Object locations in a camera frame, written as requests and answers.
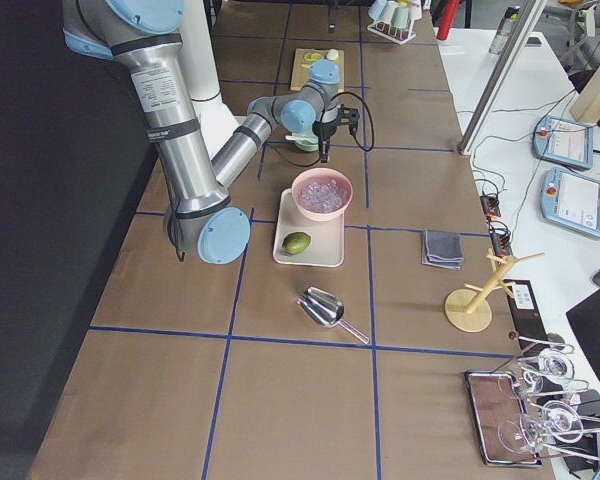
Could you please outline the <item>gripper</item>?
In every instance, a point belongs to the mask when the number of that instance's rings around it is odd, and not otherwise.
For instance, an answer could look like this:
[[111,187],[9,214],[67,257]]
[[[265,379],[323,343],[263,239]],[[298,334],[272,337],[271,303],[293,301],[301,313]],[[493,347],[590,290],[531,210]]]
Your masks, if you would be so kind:
[[[337,25],[337,13],[335,10],[328,11],[328,32],[334,33]],[[339,105],[328,110],[318,118],[312,125],[312,132],[321,141],[319,146],[319,162],[328,163],[330,159],[329,139],[341,126],[347,126],[352,137],[357,136],[360,113],[357,108]]]

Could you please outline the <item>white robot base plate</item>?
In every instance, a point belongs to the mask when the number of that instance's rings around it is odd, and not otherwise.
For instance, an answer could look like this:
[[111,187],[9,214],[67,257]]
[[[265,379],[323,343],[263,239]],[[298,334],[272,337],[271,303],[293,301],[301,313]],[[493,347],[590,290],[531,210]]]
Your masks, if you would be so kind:
[[243,116],[236,117],[222,102],[193,102],[201,133],[210,158],[213,158],[241,124]]

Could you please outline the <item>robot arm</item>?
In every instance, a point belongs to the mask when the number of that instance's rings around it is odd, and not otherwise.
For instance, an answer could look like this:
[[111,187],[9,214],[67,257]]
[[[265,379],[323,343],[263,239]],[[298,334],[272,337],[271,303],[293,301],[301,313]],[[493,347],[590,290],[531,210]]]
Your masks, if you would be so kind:
[[350,6],[369,6],[372,1],[369,0],[324,0],[322,2],[327,7],[327,28],[329,33],[334,33],[337,27],[338,14],[341,10]]
[[247,215],[229,188],[279,126],[313,130],[320,158],[344,110],[335,102],[339,66],[310,65],[296,93],[255,99],[243,118],[223,103],[200,1],[65,1],[64,36],[78,54],[125,66],[155,144],[169,194],[164,230],[179,257],[211,264],[238,258],[250,238]]

